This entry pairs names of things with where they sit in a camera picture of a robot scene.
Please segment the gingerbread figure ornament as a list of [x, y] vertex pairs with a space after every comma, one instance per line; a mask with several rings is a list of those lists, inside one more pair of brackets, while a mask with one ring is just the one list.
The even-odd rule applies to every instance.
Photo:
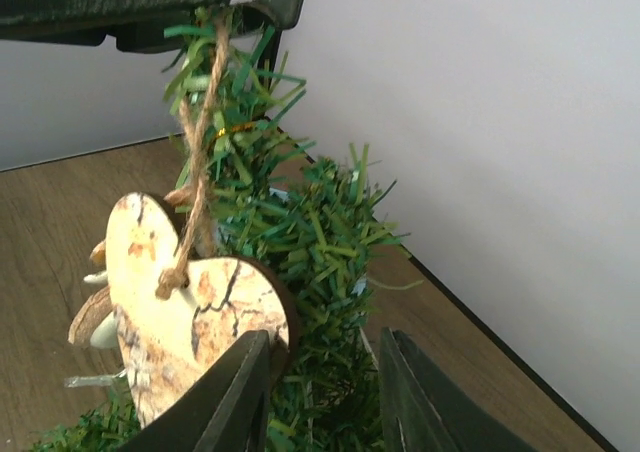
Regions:
[[85, 276], [83, 281], [98, 286], [99, 290], [85, 301], [73, 318], [68, 330], [68, 342], [78, 347], [114, 349], [118, 346], [117, 324], [106, 271], [105, 241], [94, 247], [89, 259], [102, 270]]

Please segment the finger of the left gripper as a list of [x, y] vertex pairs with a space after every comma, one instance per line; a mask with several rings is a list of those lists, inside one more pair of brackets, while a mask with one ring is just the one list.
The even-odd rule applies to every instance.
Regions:
[[164, 30], [198, 7], [225, 9], [231, 0], [1, 0], [1, 37], [8, 41], [96, 47], [106, 37], [123, 52], [176, 48]]

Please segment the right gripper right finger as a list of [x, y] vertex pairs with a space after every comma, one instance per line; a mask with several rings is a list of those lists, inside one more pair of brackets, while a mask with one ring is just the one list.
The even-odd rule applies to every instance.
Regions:
[[384, 328], [378, 371], [385, 447], [405, 452], [533, 452], [471, 400], [403, 331]]

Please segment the brown heart ornament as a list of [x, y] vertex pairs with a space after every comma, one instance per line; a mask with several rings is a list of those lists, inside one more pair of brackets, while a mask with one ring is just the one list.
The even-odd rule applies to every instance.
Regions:
[[[198, 18], [199, 38], [175, 86], [189, 148], [186, 223], [177, 224], [167, 200], [136, 192], [116, 202], [106, 227], [117, 340], [142, 427], [166, 414], [243, 334], [267, 334], [270, 383], [288, 368], [299, 338], [292, 297], [275, 274], [253, 259], [215, 252], [204, 139], [232, 132], [218, 101], [230, 39], [222, 14]], [[201, 65], [209, 66], [205, 86], [192, 92], [184, 80]]]

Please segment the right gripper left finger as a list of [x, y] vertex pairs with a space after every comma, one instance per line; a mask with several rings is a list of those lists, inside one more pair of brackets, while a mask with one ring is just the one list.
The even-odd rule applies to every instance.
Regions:
[[182, 398], [119, 450], [263, 451], [269, 366], [268, 333], [244, 333]]

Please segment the small green christmas tree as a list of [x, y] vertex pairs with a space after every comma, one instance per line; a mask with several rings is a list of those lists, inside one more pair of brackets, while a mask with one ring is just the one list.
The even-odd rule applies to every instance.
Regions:
[[[168, 27], [166, 37], [185, 41], [182, 68], [189, 46], [199, 38], [200, 13], [225, 16], [229, 36], [239, 24], [231, 10], [200, 8], [190, 24]], [[274, 33], [264, 27], [252, 52], [230, 43], [218, 101], [232, 132], [227, 138], [207, 132], [204, 139], [216, 254], [266, 266], [289, 291], [295, 308], [299, 352], [270, 400], [267, 447], [388, 451], [379, 376], [362, 336], [370, 306], [366, 269], [375, 246], [394, 242], [390, 226], [374, 217], [384, 192], [368, 181], [366, 150], [353, 151], [350, 166], [322, 158], [304, 169], [301, 183], [274, 188], [275, 169], [298, 151], [265, 114], [272, 107], [289, 110], [306, 87], [303, 79], [293, 78], [287, 94], [274, 96], [275, 86], [286, 78], [284, 63], [266, 57]], [[165, 92], [177, 117], [181, 70]], [[165, 198], [186, 219], [188, 181], [189, 160]], [[35, 449], [113, 451], [142, 428], [130, 391], [123, 406], [85, 414]]]

